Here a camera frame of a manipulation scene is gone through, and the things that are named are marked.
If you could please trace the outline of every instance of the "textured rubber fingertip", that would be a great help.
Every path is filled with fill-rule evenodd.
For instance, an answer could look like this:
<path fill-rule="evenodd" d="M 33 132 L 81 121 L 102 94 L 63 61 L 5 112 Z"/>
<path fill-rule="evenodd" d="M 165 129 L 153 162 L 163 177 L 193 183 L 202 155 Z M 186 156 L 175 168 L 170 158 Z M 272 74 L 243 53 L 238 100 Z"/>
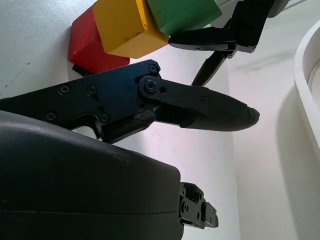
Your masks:
<path fill-rule="evenodd" d="M 208 96 L 208 115 L 195 114 L 180 127 L 221 132 L 234 132 L 255 125 L 260 114 L 254 108 L 228 95 L 210 91 Z"/>

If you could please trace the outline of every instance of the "white bowl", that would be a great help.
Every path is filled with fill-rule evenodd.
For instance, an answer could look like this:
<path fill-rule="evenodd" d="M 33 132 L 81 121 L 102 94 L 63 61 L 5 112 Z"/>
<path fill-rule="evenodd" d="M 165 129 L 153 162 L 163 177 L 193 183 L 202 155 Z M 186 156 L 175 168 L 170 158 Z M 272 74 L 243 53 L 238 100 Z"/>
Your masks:
<path fill-rule="evenodd" d="M 300 43 L 293 75 L 303 122 L 320 159 L 320 21 Z"/>

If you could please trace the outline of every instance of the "green block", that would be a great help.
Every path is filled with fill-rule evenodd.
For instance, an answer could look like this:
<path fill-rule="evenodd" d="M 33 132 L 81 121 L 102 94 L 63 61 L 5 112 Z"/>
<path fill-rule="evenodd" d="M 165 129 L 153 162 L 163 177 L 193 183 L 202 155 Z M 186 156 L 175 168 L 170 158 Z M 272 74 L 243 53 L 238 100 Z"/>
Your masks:
<path fill-rule="evenodd" d="M 148 0 L 161 32 L 175 33 L 201 29 L 222 15 L 215 0 Z"/>

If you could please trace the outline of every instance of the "red block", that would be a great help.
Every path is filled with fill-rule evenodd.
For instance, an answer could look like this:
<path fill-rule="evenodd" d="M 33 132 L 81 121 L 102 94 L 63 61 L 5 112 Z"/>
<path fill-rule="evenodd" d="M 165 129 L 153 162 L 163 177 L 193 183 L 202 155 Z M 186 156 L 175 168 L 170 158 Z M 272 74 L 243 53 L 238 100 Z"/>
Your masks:
<path fill-rule="evenodd" d="M 72 23 L 68 60 L 94 74 L 130 63 L 130 58 L 105 53 L 92 7 Z"/>

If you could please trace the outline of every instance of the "wooden block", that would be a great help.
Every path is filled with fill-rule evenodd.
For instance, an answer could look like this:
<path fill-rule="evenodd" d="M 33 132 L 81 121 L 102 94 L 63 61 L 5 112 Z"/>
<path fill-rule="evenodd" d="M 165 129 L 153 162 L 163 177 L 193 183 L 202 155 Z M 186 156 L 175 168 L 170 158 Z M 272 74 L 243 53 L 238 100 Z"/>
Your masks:
<path fill-rule="evenodd" d="M 105 53 L 92 7 L 72 23 L 68 60 L 94 74 L 130 63 L 130 58 Z"/>
<path fill-rule="evenodd" d="M 215 0 L 148 0 L 161 32 L 201 29 L 222 15 Z"/>
<path fill-rule="evenodd" d="M 147 0 L 98 0 L 94 19 L 106 53 L 138 59 L 168 44 Z"/>

